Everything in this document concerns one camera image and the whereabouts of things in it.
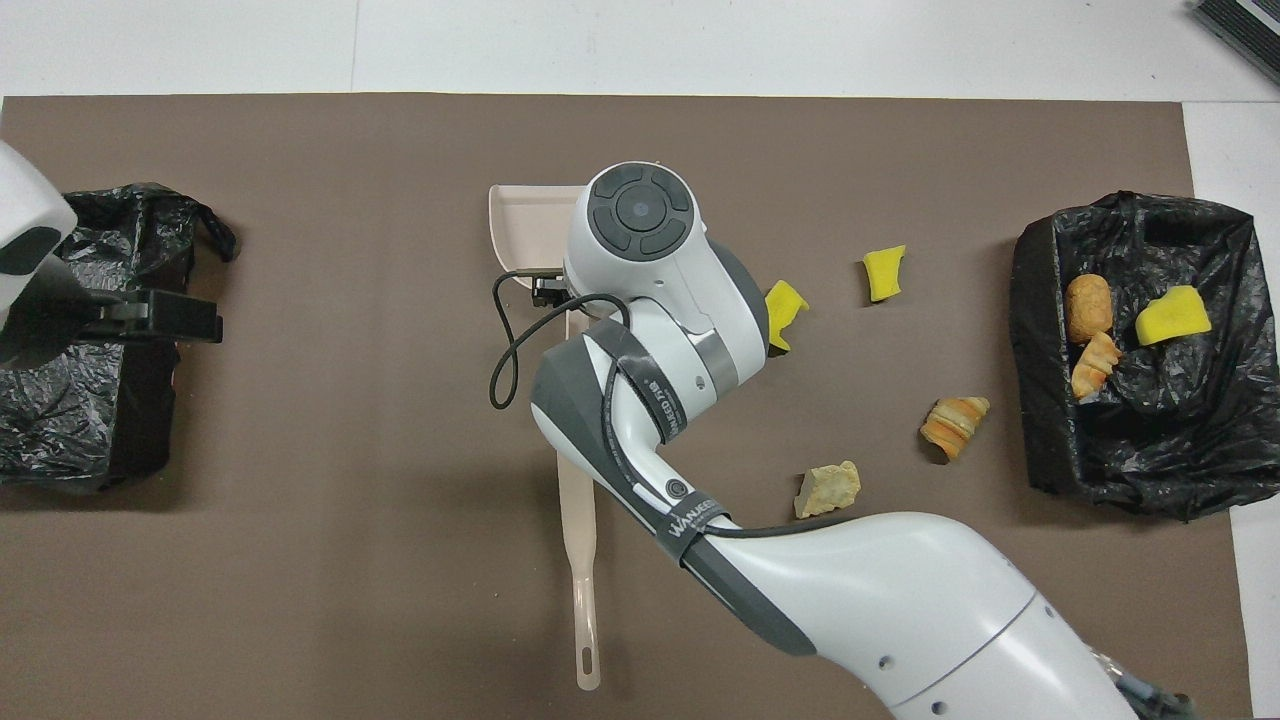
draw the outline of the yellow sponge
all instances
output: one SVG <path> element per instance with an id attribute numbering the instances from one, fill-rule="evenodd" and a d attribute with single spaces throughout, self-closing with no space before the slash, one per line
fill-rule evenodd
<path id="1" fill-rule="evenodd" d="M 901 266 L 905 254 L 906 246 L 899 245 L 863 255 L 863 264 L 867 265 L 867 279 L 872 286 L 872 302 L 879 302 L 902 292 L 902 287 L 897 283 L 897 269 Z"/>
<path id="2" fill-rule="evenodd" d="M 787 341 L 782 340 L 782 328 L 796 319 L 796 313 L 808 310 L 809 304 L 791 287 L 787 281 L 773 283 L 769 293 L 764 296 L 764 306 L 769 309 L 769 345 L 785 352 L 791 351 Z"/>
<path id="3" fill-rule="evenodd" d="M 1171 337 L 1208 332 L 1213 325 L 1208 322 L 1204 301 L 1196 288 L 1179 284 L 1138 313 L 1137 329 L 1138 342 L 1151 345 Z"/>

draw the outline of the food scrap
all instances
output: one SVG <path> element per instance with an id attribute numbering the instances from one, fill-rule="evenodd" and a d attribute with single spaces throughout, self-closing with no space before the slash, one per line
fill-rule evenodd
<path id="1" fill-rule="evenodd" d="M 1204 300 L 1189 284 L 1174 286 L 1164 297 L 1152 300 L 1146 310 L 1138 313 L 1135 325 L 1142 345 L 1213 329 L 1204 311 Z"/>
<path id="2" fill-rule="evenodd" d="M 778 281 L 764 296 L 764 305 L 769 310 L 769 345 L 783 352 L 791 351 L 791 345 L 782 340 L 782 328 L 786 328 L 796 319 L 800 310 L 808 310 L 809 304 L 791 287 L 787 281 Z"/>
<path id="3" fill-rule="evenodd" d="M 1071 393 L 1083 400 L 1102 389 L 1107 378 L 1123 357 L 1120 348 L 1107 333 L 1096 333 L 1071 370 Z"/>
<path id="4" fill-rule="evenodd" d="M 920 434 L 941 447 L 947 454 L 947 460 L 955 460 L 969 445 L 988 411 L 991 401 L 986 397 L 943 397 L 929 410 Z"/>
<path id="5" fill-rule="evenodd" d="M 867 265 L 867 281 L 870 283 L 872 302 L 879 302 L 902 292 L 897 281 L 897 270 L 905 254 L 906 246 L 899 245 L 863 255 L 863 264 Z"/>
<path id="6" fill-rule="evenodd" d="M 1111 329 L 1111 286 L 1102 275 L 1085 274 L 1066 286 L 1066 337 L 1075 345 Z"/>
<path id="7" fill-rule="evenodd" d="M 858 468 L 849 460 L 840 465 L 809 469 L 795 500 L 796 518 L 849 507 L 861 488 Z"/>

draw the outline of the brown mat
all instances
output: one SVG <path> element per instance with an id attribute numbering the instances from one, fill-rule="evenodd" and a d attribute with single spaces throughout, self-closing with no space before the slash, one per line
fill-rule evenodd
<path id="1" fill-rule="evenodd" d="M 184 354 L 163 478 L 0 492 L 4 716 L 888 717 L 851 675 L 755 639 L 603 493 L 604 682 L 575 685 L 554 455 L 524 402 L 485 401 L 504 347 L 485 192 L 628 159 L 682 173 L 712 237 L 813 305 L 795 351 L 666 452 L 677 469 L 764 525 L 805 468 L 852 459 L 852 512 L 972 524 L 1087 642 L 1248 714 L 1226 514 L 1143 521 L 1029 489 L 1005 322 L 1028 222 L 1117 188 L 1192 193 L 1176 105 L 61 97 L 6 100 L 3 132 L 63 190 L 163 182 L 244 243 L 197 266 L 227 342 Z M 868 307 L 856 261 L 901 242 L 905 292 Z M 946 395 L 995 410 L 941 466 L 916 428 Z"/>

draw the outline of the white table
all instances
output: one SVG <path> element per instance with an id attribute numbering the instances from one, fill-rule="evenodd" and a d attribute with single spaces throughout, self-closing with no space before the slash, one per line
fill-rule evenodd
<path id="1" fill-rule="evenodd" d="M 1280 307 L 1280 86 L 1176 0 L 0 0 L 0 96 L 352 91 L 1179 101 L 1197 195 L 1257 217 Z M 1231 528 L 1253 712 L 1280 716 L 1280 498 Z"/>

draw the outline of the plastic bag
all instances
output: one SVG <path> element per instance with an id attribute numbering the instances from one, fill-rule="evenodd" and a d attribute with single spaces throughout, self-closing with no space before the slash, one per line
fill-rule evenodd
<path id="1" fill-rule="evenodd" d="M 196 200 L 159 184 L 65 196 L 77 228 L 56 254 L 96 290 L 184 292 L 196 224 L 224 261 L 236 236 Z M 0 483 L 88 493 L 169 460 L 173 342 L 73 345 L 35 370 L 0 372 Z"/>
<path id="2" fill-rule="evenodd" d="M 1084 273 L 1111 286 L 1124 359 L 1076 401 L 1062 297 Z M 1140 346 L 1138 313 L 1175 284 L 1197 288 L 1213 329 Z M 1032 223 L 1014 252 L 1010 336 L 1032 487 L 1180 520 L 1280 492 L 1280 370 L 1251 215 L 1117 192 Z"/>

